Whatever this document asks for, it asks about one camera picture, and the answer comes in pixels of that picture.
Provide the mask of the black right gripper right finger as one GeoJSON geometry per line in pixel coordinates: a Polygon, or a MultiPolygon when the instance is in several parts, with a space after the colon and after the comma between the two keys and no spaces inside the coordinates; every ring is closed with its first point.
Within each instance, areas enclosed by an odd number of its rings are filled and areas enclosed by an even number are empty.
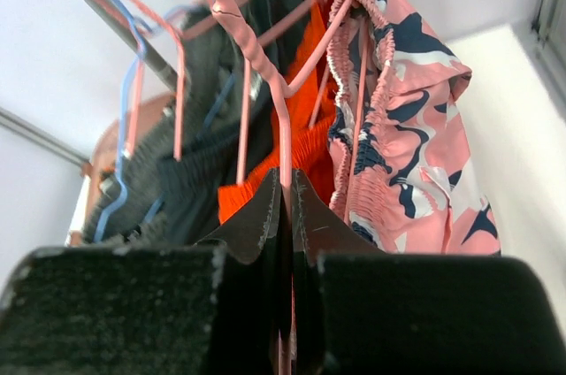
{"type": "Polygon", "coordinates": [[[562,374],[546,292],[515,258],[387,254],[294,171],[300,374],[562,374]]]}

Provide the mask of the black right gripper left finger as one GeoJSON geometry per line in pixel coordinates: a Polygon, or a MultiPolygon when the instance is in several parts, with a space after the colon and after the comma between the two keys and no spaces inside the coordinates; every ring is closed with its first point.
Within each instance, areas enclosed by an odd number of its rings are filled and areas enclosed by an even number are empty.
{"type": "Polygon", "coordinates": [[[39,248],[1,296],[4,374],[273,374],[281,188],[190,247],[39,248]]]}

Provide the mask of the grey knit shorts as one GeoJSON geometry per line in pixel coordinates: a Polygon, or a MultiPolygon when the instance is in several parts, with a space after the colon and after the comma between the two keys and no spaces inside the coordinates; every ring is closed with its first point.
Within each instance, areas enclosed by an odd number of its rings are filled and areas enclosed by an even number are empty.
{"type": "Polygon", "coordinates": [[[220,25],[183,43],[189,77],[183,110],[182,156],[172,155],[174,116],[164,108],[160,121],[127,159],[122,177],[110,176],[83,227],[92,243],[103,212],[127,189],[126,202],[104,220],[103,240],[140,228],[157,228],[169,242],[193,241],[218,222],[217,189],[233,176],[241,109],[241,53],[220,25]]]}

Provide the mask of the pink navy floral shorts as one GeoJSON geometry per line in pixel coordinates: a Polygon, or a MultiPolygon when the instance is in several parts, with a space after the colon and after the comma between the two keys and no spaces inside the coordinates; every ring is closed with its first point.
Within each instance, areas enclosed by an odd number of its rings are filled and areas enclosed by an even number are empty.
{"type": "Polygon", "coordinates": [[[331,209],[388,253],[497,256],[456,102],[470,68],[407,0],[334,0],[331,209]]]}

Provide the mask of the orange shorts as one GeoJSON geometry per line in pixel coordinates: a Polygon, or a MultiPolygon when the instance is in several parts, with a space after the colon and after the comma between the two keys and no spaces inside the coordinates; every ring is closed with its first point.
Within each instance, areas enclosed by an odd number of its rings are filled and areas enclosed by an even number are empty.
{"type": "MultiPolygon", "coordinates": [[[[313,4],[310,20],[296,51],[294,62],[285,75],[291,81],[306,63],[326,31],[333,0],[313,4]]],[[[324,59],[309,75],[294,96],[286,100],[292,132],[292,164],[303,170],[323,203],[329,203],[334,190],[333,161],[327,150],[327,135],[335,118],[334,96],[336,82],[330,77],[324,59]]],[[[279,122],[272,112],[273,151],[257,164],[242,184],[227,185],[218,189],[218,219],[225,223],[253,198],[264,176],[279,166],[279,122]]]]}

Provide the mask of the dark navy shorts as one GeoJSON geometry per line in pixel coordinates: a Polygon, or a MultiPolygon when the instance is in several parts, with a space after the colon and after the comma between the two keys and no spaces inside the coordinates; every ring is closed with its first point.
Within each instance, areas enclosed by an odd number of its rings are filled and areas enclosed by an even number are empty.
{"type": "MultiPolygon", "coordinates": [[[[255,31],[255,34],[261,35],[273,27],[277,22],[281,21],[304,1],[305,0],[250,0],[242,7],[241,13],[244,16],[244,19],[255,31]]],[[[247,149],[247,161],[244,172],[250,173],[257,164],[261,163],[272,152],[273,149],[271,124],[272,98],[268,85],[262,80],[259,74],[250,74],[249,82],[244,80],[244,59],[242,53],[241,61],[242,63],[240,65],[235,65],[233,69],[241,72],[241,107],[242,100],[244,98],[249,100],[250,134],[247,149]]],[[[233,176],[222,181],[218,189],[223,186],[234,185],[237,180],[241,109],[237,121],[239,128],[237,130],[237,141],[233,158],[233,176]]],[[[197,234],[196,238],[189,243],[174,244],[164,238],[162,234],[160,235],[160,239],[161,241],[172,245],[188,245],[198,241],[204,235],[216,229],[218,225],[219,220],[217,224],[213,226],[205,226],[204,229],[197,234]]]]}

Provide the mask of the pink hanger of navy shorts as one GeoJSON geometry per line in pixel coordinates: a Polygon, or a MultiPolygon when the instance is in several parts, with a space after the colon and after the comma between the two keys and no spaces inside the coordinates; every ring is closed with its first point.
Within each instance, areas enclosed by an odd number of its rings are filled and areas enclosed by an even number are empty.
{"type": "MultiPolygon", "coordinates": [[[[186,79],[186,65],[185,65],[185,51],[181,43],[184,37],[181,31],[177,30],[171,22],[158,15],[151,8],[149,8],[141,0],[131,1],[143,14],[149,16],[160,27],[166,30],[171,38],[175,41],[178,51],[178,79],[174,84],[174,91],[176,92],[176,110],[175,110],[175,128],[174,128],[174,146],[173,156],[179,160],[181,158],[182,148],[182,126],[183,126],[183,111],[185,104],[185,79],[186,79]]],[[[252,45],[257,45],[257,39],[254,32],[250,29],[246,20],[242,17],[239,2],[237,0],[203,0],[210,8],[211,17],[221,25],[226,32],[235,36],[235,27],[230,26],[228,23],[233,21],[237,27],[244,28],[244,40],[251,42],[252,45]]]]}

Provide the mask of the pink wire hanger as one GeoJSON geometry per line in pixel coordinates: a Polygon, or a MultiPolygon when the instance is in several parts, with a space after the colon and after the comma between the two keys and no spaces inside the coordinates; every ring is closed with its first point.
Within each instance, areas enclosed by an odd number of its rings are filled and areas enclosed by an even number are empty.
{"type": "Polygon", "coordinates": [[[256,195],[201,240],[221,256],[218,313],[203,370],[207,374],[313,374],[325,350],[315,267],[323,254],[367,255],[372,246],[317,197],[292,167],[285,100],[292,89],[279,74],[235,0],[205,0],[230,34],[249,69],[272,94],[279,119],[279,168],[256,195]]]}

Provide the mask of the blue wire hanger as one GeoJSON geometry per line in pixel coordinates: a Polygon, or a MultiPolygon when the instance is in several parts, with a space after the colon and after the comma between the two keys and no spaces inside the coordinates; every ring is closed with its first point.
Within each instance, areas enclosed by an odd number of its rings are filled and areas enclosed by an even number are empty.
{"type": "Polygon", "coordinates": [[[135,58],[120,87],[117,155],[113,170],[101,181],[101,195],[81,231],[81,238],[87,244],[109,241],[137,226],[153,223],[164,201],[158,178],[160,160],[165,156],[177,156],[184,142],[192,138],[189,122],[194,121],[204,129],[210,128],[234,84],[234,76],[227,74],[220,80],[218,94],[204,96],[196,90],[201,73],[186,67],[187,51],[180,33],[171,23],[183,11],[181,8],[160,17],[147,5],[138,3],[138,8],[156,21],[156,26],[150,27],[143,19],[135,17],[121,0],[93,1],[128,29],[135,41],[135,58]],[[176,42],[179,73],[173,82],[172,100],[160,112],[157,123],[139,137],[141,92],[149,38],[161,30],[166,30],[176,42]]]}

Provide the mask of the pink hanger of camo shorts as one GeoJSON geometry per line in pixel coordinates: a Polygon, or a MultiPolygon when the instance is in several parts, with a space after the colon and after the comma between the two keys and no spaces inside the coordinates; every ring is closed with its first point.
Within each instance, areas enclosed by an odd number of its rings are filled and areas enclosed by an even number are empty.
{"type": "Polygon", "coordinates": [[[119,92],[119,122],[117,139],[117,157],[129,158],[134,153],[137,135],[138,112],[144,81],[143,59],[147,53],[145,38],[141,27],[144,22],[136,18],[121,0],[109,0],[111,5],[126,19],[130,32],[136,40],[135,57],[121,82],[119,92]]]}

